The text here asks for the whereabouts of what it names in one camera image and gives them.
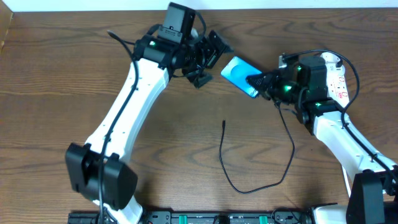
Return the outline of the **blue screen Galaxy smartphone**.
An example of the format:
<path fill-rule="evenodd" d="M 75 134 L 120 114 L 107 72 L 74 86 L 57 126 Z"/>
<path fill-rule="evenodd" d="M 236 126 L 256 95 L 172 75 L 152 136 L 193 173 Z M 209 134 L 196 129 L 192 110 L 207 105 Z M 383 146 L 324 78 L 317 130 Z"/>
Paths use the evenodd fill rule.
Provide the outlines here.
<path fill-rule="evenodd" d="M 222 69 L 220 75 L 242 90 L 251 98 L 258 96 L 258 91 L 247 83 L 246 78 L 251 75 L 259 75 L 262 72 L 243 59 L 234 56 Z"/>

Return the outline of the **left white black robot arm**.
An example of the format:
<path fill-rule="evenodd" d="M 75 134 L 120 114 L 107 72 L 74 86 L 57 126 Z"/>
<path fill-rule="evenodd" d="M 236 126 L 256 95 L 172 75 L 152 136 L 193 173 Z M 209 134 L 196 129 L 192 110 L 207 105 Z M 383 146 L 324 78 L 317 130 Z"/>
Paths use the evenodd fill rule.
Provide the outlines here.
<path fill-rule="evenodd" d="M 129 167 L 134 142 L 156 98 L 174 71 L 199 88 L 204 72 L 232 48 L 217 32 L 181 43 L 148 32 L 127 49 L 131 66 L 111 109 L 84 145 L 72 143 L 65 162 L 72 189 L 99 206 L 99 212 L 73 212 L 69 223 L 139 223 L 143 207 L 134 198 L 138 176 Z"/>

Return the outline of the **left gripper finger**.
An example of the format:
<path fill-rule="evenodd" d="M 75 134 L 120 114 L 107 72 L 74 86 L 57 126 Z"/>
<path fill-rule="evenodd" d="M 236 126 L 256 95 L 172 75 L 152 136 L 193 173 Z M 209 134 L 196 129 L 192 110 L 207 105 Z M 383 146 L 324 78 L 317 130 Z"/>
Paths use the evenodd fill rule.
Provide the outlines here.
<path fill-rule="evenodd" d="M 201 88 L 203 85 L 207 84 L 213 79 L 213 76 L 207 72 L 199 73 L 193 80 L 193 85 L 195 88 Z"/>
<path fill-rule="evenodd" d="M 231 53 L 234 52 L 232 46 L 219 35 L 215 30 L 211 30 L 208 34 L 208 41 L 218 53 Z"/>

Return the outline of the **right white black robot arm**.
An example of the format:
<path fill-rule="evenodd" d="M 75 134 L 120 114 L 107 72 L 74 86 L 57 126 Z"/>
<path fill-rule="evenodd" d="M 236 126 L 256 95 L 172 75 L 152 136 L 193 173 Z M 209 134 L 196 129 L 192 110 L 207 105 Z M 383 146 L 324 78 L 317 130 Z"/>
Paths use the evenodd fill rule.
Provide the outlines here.
<path fill-rule="evenodd" d="M 353 125 L 347 109 L 345 65 L 337 53 L 281 55 L 279 68 L 246 81 L 277 105 L 293 105 L 297 119 L 337 158 L 352 181 L 347 205 L 317 205 L 312 223 L 397 223 L 397 164 L 380 153 Z"/>

